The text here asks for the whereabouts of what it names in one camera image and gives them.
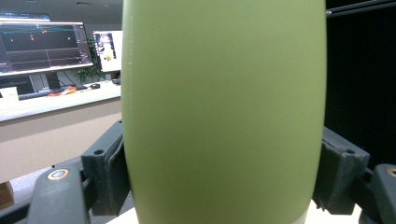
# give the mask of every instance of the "green cylindrical object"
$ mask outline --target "green cylindrical object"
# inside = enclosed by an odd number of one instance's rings
[[[123,7],[122,121],[139,223],[303,223],[323,128],[324,1]]]

